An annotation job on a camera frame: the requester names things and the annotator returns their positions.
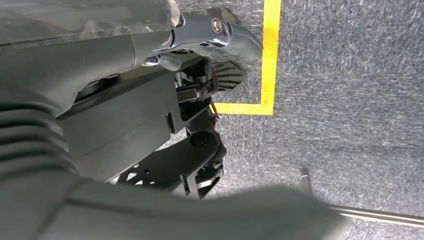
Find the gray carpet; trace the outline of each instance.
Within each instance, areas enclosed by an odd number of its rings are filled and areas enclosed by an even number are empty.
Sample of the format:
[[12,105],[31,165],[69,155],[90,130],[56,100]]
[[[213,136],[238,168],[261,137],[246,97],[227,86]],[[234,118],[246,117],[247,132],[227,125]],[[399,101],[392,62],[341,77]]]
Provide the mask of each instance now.
[[[226,7],[262,38],[263,0],[179,3]],[[274,116],[222,116],[226,173],[213,194],[296,187],[308,167],[324,201],[424,216],[423,10],[422,0],[285,0]],[[258,103],[260,61],[231,59],[246,79],[215,101]],[[418,240],[424,231],[354,220],[346,239]]]

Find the black mechanical arm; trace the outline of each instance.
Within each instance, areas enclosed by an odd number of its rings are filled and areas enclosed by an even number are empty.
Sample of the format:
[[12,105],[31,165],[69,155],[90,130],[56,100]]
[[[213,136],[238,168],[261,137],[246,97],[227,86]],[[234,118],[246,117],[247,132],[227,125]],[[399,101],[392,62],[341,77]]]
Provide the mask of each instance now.
[[33,0],[1,5],[0,29],[2,239],[303,240],[338,225],[286,188],[190,199],[226,153],[210,105],[228,83],[205,56],[260,57],[245,28],[173,0]]

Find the metal rod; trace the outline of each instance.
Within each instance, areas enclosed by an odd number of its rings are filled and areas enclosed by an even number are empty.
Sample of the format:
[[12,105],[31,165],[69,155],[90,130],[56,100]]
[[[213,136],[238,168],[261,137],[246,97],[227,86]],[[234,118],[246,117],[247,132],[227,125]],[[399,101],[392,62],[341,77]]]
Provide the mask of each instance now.
[[300,170],[301,177],[300,177],[300,187],[306,194],[313,194],[312,192],[312,178],[309,175],[309,171],[307,168],[302,168]]
[[[308,169],[301,169],[300,177],[301,189],[307,193],[312,194],[312,178],[309,175]],[[397,214],[392,212],[366,210],[348,206],[336,206],[328,205],[329,208],[336,211],[338,214],[353,218],[362,219],[367,221],[376,221],[397,225],[413,226],[418,228],[424,228],[424,217]]]
[[424,228],[424,217],[403,215],[392,212],[366,210],[355,207],[329,205],[329,208],[335,210],[338,214],[368,221],[377,221],[383,223],[407,225],[418,228]]

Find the metal bolt head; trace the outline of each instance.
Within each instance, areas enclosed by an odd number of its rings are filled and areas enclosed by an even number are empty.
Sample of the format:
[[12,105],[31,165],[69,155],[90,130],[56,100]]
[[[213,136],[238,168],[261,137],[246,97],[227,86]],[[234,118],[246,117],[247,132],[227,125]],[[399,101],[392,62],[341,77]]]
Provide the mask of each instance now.
[[221,34],[223,32],[223,22],[219,18],[214,17],[212,19],[212,29],[214,33]]

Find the yellow floor marking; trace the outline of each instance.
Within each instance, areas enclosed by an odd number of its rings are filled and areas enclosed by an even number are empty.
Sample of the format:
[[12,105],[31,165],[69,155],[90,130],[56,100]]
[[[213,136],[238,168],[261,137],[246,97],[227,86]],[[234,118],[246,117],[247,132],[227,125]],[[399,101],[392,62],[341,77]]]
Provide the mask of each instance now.
[[215,103],[220,114],[273,115],[282,0],[264,0],[260,104]]

